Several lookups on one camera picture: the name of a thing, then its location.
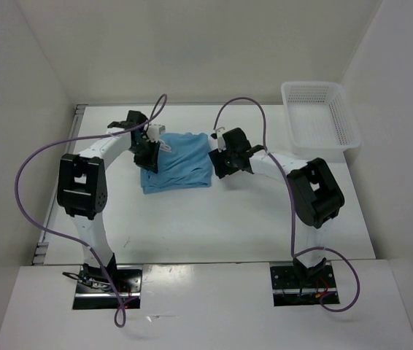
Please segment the light blue shorts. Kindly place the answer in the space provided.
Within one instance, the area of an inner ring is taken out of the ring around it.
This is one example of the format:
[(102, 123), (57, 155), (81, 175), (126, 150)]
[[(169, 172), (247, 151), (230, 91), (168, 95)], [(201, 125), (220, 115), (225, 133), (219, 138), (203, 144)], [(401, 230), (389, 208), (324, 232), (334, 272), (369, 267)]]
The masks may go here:
[(211, 147), (205, 133), (164, 133), (160, 137), (158, 173), (140, 171), (145, 195), (212, 185)]

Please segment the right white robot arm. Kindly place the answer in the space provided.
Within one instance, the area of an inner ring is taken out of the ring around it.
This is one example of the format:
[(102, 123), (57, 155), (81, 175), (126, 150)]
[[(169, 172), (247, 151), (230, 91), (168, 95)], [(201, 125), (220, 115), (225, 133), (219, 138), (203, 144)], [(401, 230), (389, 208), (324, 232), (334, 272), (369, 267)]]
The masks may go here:
[(294, 157), (270, 152), (265, 145), (251, 145), (241, 128), (227, 131), (218, 128), (211, 134), (216, 147), (209, 152), (218, 179), (239, 171), (267, 176), (287, 188), (290, 198), (290, 254), (293, 258), (293, 278), (308, 287), (318, 279), (326, 258), (316, 262), (302, 262), (301, 256), (322, 251), (321, 246), (307, 246), (296, 251), (297, 221), (319, 230), (339, 215), (345, 204), (344, 195), (328, 164), (320, 157), (299, 160)]

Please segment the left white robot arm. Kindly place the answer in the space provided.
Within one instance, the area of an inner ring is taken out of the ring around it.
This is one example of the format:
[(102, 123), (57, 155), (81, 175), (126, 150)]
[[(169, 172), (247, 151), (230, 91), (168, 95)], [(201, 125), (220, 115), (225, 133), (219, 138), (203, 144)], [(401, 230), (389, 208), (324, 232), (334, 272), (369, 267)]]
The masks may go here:
[(160, 136), (166, 127), (148, 121), (140, 111), (131, 110), (125, 120), (108, 124), (103, 138), (77, 154), (64, 154), (60, 160), (57, 202), (71, 217), (78, 239), (86, 243), (79, 278), (105, 292), (119, 281), (102, 215), (108, 201), (106, 170), (128, 151), (142, 170), (158, 172)]

